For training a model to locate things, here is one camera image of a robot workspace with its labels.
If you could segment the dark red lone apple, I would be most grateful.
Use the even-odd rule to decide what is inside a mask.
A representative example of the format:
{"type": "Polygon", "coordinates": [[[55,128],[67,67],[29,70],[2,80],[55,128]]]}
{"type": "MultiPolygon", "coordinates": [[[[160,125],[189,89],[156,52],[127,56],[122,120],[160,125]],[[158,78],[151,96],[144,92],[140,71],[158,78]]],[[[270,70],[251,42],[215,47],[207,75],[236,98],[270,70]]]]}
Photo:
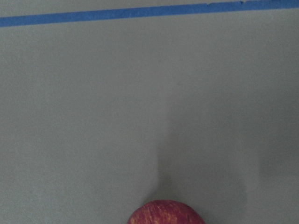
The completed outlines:
{"type": "Polygon", "coordinates": [[[128,224],[205,224],[190,206],[173,200],[154,200],[135,210],[128,224]]]}

